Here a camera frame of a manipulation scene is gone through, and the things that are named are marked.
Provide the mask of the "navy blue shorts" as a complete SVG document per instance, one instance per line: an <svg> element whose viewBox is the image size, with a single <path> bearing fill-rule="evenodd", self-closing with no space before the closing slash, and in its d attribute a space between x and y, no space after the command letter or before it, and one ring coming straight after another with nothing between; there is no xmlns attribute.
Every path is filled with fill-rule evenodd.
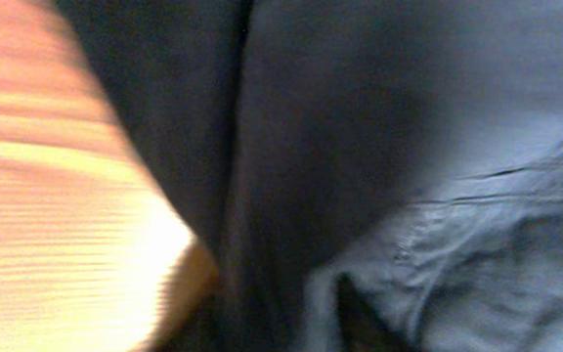
<svg viewBox="0 0 563 352"><path fill-rule="evenodd" d="M563 351L563 0L60 1L220 286L164 351Z"/></svg>

